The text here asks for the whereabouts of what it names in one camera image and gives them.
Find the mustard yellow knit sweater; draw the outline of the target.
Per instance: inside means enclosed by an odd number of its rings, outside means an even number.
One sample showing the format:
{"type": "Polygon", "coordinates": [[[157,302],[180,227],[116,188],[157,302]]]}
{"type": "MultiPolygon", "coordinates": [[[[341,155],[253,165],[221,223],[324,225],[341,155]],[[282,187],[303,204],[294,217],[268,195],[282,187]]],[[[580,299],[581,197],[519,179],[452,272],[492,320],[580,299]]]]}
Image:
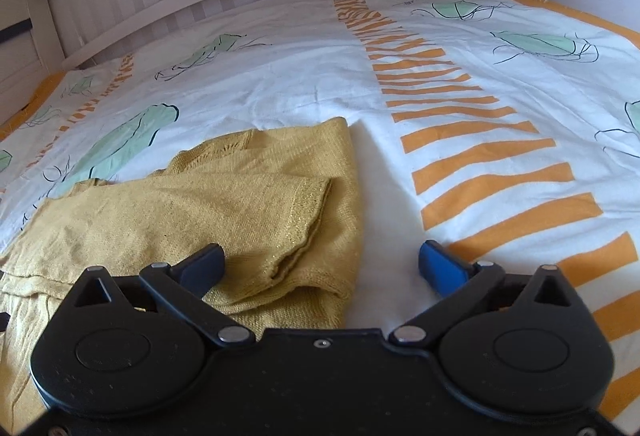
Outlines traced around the mustard yellow knit sweater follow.
{"type": "Polygon", "coordinates": [[[224,278],[205,293],[210,306],[256,333],[340,328],[362,251],[344,119],[229,133],[148,177],[92,178],[45,200],[1,256],[3,428],[16,433],[40,415],[28,359],[85,268],[135,274],[210,243],[226,255],[224,278]]]}

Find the white leaf-print duvet cover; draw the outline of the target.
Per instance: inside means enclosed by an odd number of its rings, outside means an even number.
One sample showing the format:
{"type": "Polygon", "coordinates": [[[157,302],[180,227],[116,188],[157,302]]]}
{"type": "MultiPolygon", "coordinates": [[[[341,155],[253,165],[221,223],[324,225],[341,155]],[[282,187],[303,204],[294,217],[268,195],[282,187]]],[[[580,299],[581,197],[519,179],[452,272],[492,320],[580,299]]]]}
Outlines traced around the white leaf-print duvet cover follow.
{"type": "Polygon", "coordinates": [[[66,72],[1,141],[1,256],[41,204],[207,140],[341,117],[362,251],[341,328],[438,300],[426,240],[557,266],[610,345],[599,411],[639,428],[639,36],[544,0],[317,0],[201,22],[66,72]]]}

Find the orange bed sheet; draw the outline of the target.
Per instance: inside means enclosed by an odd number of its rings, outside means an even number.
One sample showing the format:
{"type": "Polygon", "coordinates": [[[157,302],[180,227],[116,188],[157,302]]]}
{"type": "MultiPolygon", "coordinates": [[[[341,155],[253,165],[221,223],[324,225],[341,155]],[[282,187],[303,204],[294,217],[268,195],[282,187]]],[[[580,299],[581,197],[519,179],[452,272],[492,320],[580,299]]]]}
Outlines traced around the orange bed sheet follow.
{"type": "Polygon", "coordinates": [[[8,119],[0,128],[0,140],[6,140],[15,130],[24,125],[29,117],[32,117],[43,106],[53,91],[58,88],[66,73],[58,72],[49,75],[40,82],[39,86],[32,95],[32,99],[8,119]]]}

